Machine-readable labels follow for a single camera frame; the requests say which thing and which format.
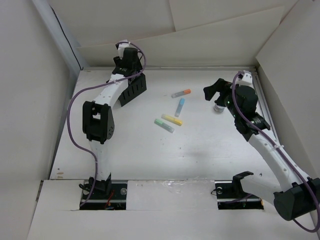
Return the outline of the green capped highlighter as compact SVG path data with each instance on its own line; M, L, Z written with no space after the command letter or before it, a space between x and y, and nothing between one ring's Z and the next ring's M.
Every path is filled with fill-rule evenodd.
M157 125L157 126L159 126L159 127L161 127L162 129L164 129L164 130L166 130L166 131L168 131L168 132L170 132L170 133L173 133L174 131L175 131L175 129L173 128L173 127L171 127L171 126L169 126L168 124L166 124L166 123L164 123L162 120L160 120L160 119L155 119L154 120L154 123Z

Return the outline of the blue capped highlighter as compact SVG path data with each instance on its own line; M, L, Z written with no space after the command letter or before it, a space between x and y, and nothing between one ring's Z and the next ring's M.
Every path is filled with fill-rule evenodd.
M184 103L185 103L185 99L184 99L184 98L181 98L181 99L179 100L179 103L178 103L178 105L177 105L177 109L176 109L175 114L174 114L175 117L178 118L178 117L180 116L181 111L182 111L182 108L183 108L183 106L184 106Z

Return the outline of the yellow highlighter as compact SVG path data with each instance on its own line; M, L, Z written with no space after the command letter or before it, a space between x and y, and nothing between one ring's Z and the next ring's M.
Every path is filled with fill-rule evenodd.
M175 118L175 117L172 117L172 116L167 115L167 114L162 114L161 118L166 120L166 121L168 121L168 122L170 122L170 123L173 123L173 124L175 124L177 126L181 126L183 124L182 120L180 120L178 118Z

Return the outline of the black slotted organizer box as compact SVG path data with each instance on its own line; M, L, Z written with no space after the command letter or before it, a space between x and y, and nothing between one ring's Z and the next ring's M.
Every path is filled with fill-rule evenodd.
M128 87L119 96L118 100L121 107L125 106L127 103L141 95L146 90L146 76L142 73L140 76L137 76L134 80L132 80L128 84Z

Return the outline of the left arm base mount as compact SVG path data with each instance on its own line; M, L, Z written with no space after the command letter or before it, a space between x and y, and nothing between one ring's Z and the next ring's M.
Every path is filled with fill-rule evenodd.
M79 204L80 210L104 210L122 211L126 210L128 182L112 180L111 175L106 180L97 180L92 194L89 197L94 178L79 184L82 196Z

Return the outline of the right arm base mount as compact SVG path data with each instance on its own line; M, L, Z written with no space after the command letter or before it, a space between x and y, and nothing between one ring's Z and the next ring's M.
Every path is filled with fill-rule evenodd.
M252 176L250 171L238 173L231 180L215 180L211 195L216 196L218 210L264 210L262 200L243 191L241 180Z

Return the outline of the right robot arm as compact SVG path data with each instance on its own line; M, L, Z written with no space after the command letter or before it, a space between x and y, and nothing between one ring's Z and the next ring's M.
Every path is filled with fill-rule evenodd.
M231 191L235 198L252 194L271 203L286 221L320 210L320 180L311 178L299 168L284 148L273 138L268 122L256 112L258 96L247 85L218 79L203 89L204 97L218 107L229 110L236 130L260 154L277 179L270 183L250 171L233 176Z

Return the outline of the orange capped highlighter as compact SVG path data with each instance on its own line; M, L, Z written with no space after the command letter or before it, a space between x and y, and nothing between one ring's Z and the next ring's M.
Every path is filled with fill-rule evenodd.
M183 90L183 91L179 91L179 92L173 93L171 95L171 97L174 99L174 98L178 98L178 97L181 97L181 96L184 96L184 95L188 95L190 93L191 93L191 90L190 89L186 89L186 90Z

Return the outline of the round tape roll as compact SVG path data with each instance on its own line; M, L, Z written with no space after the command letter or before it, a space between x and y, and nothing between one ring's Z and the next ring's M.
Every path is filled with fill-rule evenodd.
M217 104L214 105L213 107L213 110L216 112L216 113L222 113L224 110L225 110L225 107L224 106L219 106Z

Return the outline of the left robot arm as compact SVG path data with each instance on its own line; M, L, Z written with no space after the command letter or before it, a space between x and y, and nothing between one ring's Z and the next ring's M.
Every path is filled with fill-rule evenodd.
M115 132L113 106L119 101L123 107L147 90L146 76L141 73L140 53L130 46L120 50L120 56L113 58L115 69L108 85L94 100L85 101L82 106L82 131L89 141L95 163L102 163L103 167L107 166L103 148Z

